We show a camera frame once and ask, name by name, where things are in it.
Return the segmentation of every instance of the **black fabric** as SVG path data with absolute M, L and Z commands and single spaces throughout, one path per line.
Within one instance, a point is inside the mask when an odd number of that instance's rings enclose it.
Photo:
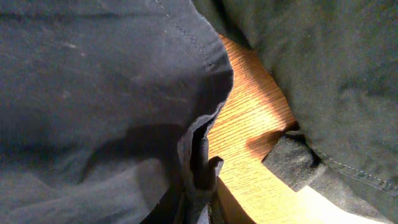
M 139 223 L 162 197 L 208 223 L 233 72 L 189 0 L 0 1 L 0 77 L 1 223 Z
M 239 28 L 284 93 L 305 143 L 356 195 L 398 222 L 396 1 L 195 4 L 215 27 L 231 27 L 228 17 Z M 211 11 L 220 8 L 222 16 Z

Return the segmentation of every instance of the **wood grain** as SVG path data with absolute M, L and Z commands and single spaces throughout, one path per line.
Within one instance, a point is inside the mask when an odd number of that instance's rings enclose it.
M 309 187 L 294 192 L 261 161 L 294 122 L 286 99 L 256 55 L 221 37 L 234 88 L 208 137 L 225 160 L 221 179 L 256 223 L 372 223 L 334 206 Z

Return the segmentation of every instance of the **dark gray fabric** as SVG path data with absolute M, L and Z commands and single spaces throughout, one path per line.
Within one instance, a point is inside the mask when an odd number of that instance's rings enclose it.
M 0 77 L 1 223 L 198 221 L 233 72 L 189 0 L 0 1 Z
M 397 2 L 195 4 L 215 27 L 230 18 L 286 96 L 305 142 L 355 194 L 398 222 Z M 222 16 L 208 12 L 215 4 Z
M 304 141 L 300 133 L 287 132 L 262 163 L 296 192 L 310 186 L 346 212 L 391 223 L 372 205 L 358 197 L 351 187 L 342 181 L 339 172 L 324 165 Z

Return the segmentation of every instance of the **wooden table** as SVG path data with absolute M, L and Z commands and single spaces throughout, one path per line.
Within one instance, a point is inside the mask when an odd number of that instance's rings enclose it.
M 234 89 L 209 134 L 221 179 L 256 223 L 375 223 L 343 212 L 309 187 L 294 192 L 261 164 L 279 132 L 294 122 L 286 99 L 256 55 L 221 37 Z

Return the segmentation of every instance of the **seam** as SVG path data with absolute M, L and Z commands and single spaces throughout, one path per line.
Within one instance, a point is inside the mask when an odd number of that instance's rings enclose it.
M 375 176 L 372 175 L 372 174 L 368 174 L 368 173 L 365 172 L 365 171 L 361 171 L 361 170 L 359 170 L 359 169 L 355 169 L 354 167 L 347 166 L 346 164 L 342 164 L 342 163 L 340 163 L 340 162 L 335 161 L 334 159 L 332 159 L 331 157 L 329 157 L 328 155 L 326 155 L 324 152 L 320 151 L 319 149 L 317 149 L 317 151 L 320 152 L 321 154 L 323 154 L 324 156 L 326 156 L 327 159 L 329 159 L 330 161 L 334 162 L 335 164 L 341 165 L 341 166 L 343 166 L 343 167 L 345 167 L 345 168 L 349 168 L 349 169 L 351 169 L 351 170 L 353 170 L 353 171 L 356 171 L 356 172 L 359 172 L 359 173 L 361 173 L 361 174 L 364 174 L 364 175 L 366 175 L 366 176 L 368 176 L 368 177 L 370 177 L 370 178 L 372 178 L 372 179 L 375 179 L 375 180 L 378 180 L 378 181 L 380 181 L 380 182 L 383 182 L 383 183 L 387 184 L 388 186 L 391 186 L 391 187 L 394 188 L 394 189 L 398 189 L 398 187 L 392 185 L 391 183 L 389 183 L 389 182 L 387 182 L 387 181 L 385 181 L 385 180 L 382 180 L 382 179 L 380 179 L 380 178 L 377 178 L 377 177 L 375 177 Z
M 205 57 L 205 60 L 209 66 L 209 68 L 211 69 L 213 64 L 209 61 L 209 57 L 207 56 L 207 54 L 203 51 L 203 49 L 199 46 L 198 42 L 196 42 L 196 40 L 185 30 L 183 30 L 171 17 L 170 15 L 167 13 L 166 9 L 163 7 L 162 3 L 159 2 L 159 0 L 155 0 L 155 2 L 159 5 L 159 7 L 163 10 L 163 12 L 166 14 L 166 16 L 169 18 L 170 22 L 175 26 L 175 28 L 177 28 L 179 31 L 181 31 L 183 34 L 185 34 L 191 41 L 192 43 L 194 43 L 196 45 L 196 47 L 200 50 L 200 52 L 203 54 L 203 56 Z

